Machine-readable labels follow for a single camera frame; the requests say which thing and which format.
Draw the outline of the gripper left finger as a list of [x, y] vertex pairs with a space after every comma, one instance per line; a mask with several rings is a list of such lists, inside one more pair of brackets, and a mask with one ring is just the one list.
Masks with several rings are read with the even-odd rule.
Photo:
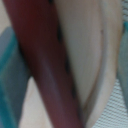
[[18, 128], [29, 77], [15, 33], [7, 27], [0, 36], [0, 128]]

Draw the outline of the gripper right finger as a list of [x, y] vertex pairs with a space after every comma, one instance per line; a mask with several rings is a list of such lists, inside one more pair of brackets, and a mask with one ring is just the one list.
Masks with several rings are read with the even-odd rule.
[[123, 91], [124, 102], [128, 112], [128, 22], [123, 24], [123, 35], [118, 57], [118, 79]]

